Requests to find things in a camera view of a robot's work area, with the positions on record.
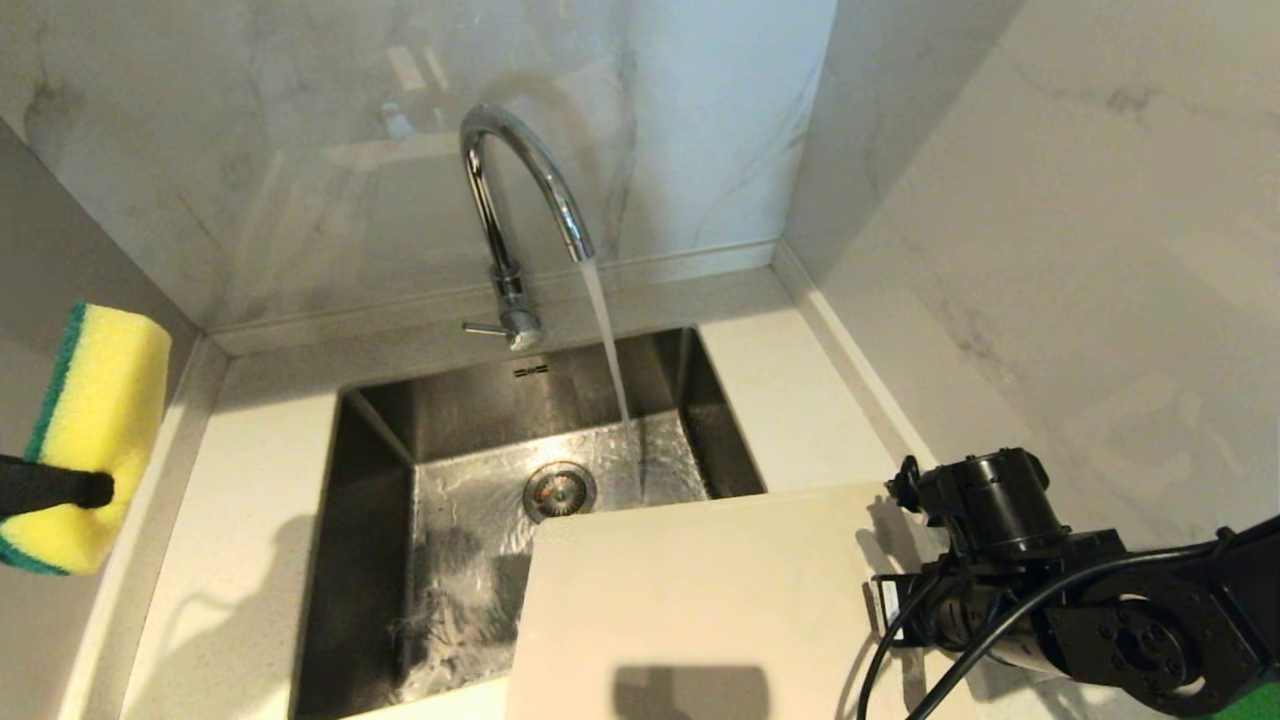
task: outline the kitchen sink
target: kitchen sink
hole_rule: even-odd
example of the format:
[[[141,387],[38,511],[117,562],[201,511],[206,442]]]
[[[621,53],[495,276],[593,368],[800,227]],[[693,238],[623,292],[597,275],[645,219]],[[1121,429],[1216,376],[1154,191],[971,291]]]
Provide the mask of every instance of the kitchen sink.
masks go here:
[[[294,717],[507,674],[539,521],[764,492],[696,331],[618,360],[630,423],[599,343],[344,393]]]

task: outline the black handle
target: black handle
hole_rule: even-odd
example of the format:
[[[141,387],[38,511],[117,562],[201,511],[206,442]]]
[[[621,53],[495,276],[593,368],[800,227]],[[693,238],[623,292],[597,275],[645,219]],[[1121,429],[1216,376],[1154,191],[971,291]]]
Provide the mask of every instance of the black handle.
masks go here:
[[[0,455],[0,516],[68,502],[84,509],[102,507],[114,496],[115,480],[106,473],[67,470]]]

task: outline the drain strainer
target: drain strainer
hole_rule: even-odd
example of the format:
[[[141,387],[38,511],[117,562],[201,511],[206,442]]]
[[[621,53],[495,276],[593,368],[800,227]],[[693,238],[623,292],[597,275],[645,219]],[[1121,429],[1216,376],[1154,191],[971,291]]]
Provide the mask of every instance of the drain strainer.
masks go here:
[[[535,523],[588,512],[595,502],[595,480],[586,468],[552,462],[538,469],[525,483],[525,512]]]

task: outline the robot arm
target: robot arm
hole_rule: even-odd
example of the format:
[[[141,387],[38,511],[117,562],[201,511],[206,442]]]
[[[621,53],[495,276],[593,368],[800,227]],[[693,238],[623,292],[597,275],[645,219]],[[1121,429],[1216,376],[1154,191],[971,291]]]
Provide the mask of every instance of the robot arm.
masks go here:
[[[1135,553],[1115,530],[1060,524],[1048,475],[1020,448],[923,474],[908,457],[887,486],[904,510],[946,528],[951,550],[920,573],[873,578],[883,642],[964,653],[913,720],[982,655],[1123,688],[1174,716],[1216,712],[1277,679],[1280,516]]]

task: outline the faucet handle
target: faucet handle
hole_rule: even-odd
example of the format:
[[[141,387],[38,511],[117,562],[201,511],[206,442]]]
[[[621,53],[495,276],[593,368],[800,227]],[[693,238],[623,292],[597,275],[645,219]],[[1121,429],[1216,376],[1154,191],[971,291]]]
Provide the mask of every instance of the faucet handle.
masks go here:
[[[515,351],[529,350],[543,340],[543,324],[531,310],[508,310],[500,325],[489,323],[462,323],[462,332],[503,337]]]
[[[507,337],[509,333],[507,328],[502,325],[493,325],[489,323],[472,323],[466,320],[462,323],[462,332],[472,334],[492,334],[498,337]]]

